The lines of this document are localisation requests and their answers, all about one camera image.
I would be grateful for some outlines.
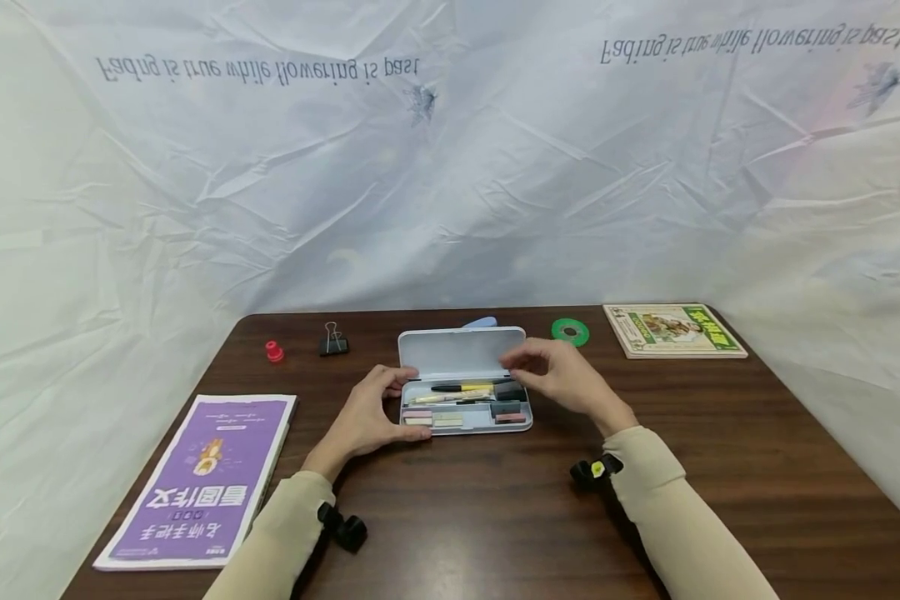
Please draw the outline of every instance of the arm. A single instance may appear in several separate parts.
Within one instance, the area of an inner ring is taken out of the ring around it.
[[[631,427],[607,437],[603,450],[624,463],[610,481],[673,600],[777,600],[656,433]]]
[[[277,486],[253,530],[212,583],[203,600],[287,600],[317,544],[323,524],[317,510],[334,504],[333,482],[354,456],[392,442],[430,438],[428,427],[396,425],[381,398],[399,398],[412,368],[376,366],[353,391],[303,469]]]
[[[513,378],[565,408],[588,415],[603,449],[624,467],[610,477],[627,517],[672,600],[776,600],[740,542],[684,479],[656,433],[567,342],[528,339],[502,355]]]
[[[287,600],[317,544],[323,523],[317,509],[335,503],[330,482],[301,472],[280,482],[253,522],[253,531],[230,558],[203,600]]]

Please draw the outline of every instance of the purple book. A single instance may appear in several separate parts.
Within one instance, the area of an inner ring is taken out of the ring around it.
[[[222,568],[267,490],[294,396],[197,396],[101,570]]]

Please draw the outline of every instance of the beige sleeve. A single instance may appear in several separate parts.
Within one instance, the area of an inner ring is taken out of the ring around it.
[[[323,475],[304,470],[281,481],[203,600],[290,598],[323,531],[317,510],[324,502],[336,498]]]
[[[610,480],[672,600],[778,599],[656,433],[626,429],[603,450],[624,463]]]

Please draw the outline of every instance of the black clip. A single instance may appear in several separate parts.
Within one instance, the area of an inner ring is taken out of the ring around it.
[[[320,356],[332,356],[350,352],[350,343],[337,330],[336,321],[324,323],[323,328],[327,330],[327,337],[325,340],[320,340]]]
[[[614,473],[620,473],[623,468],[624,463],[620,462],[617,457],[612,454],[604,454],[596,462],[577,462],[576,465],[570,467],[570,476],[583,490],[593,492],[597,488],[597,481],[608,478]]]
[[[367,541],[367,525],[364,525],[356,514],[344,522],[340,511],[324,502],[317,510],[317,519],[323,523],[323,529],[330,531],[330,535],[337,544],[340,544],[340,548],[350,554],[356,554],[360,546]]]

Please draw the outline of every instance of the red cap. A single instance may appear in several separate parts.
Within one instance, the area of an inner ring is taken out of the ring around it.
[[[276,342],[273,340],[265,343],[264,347],[267,349],[267,360],[272,363],[278,363],[283,360],[283,348],[276,345]]]

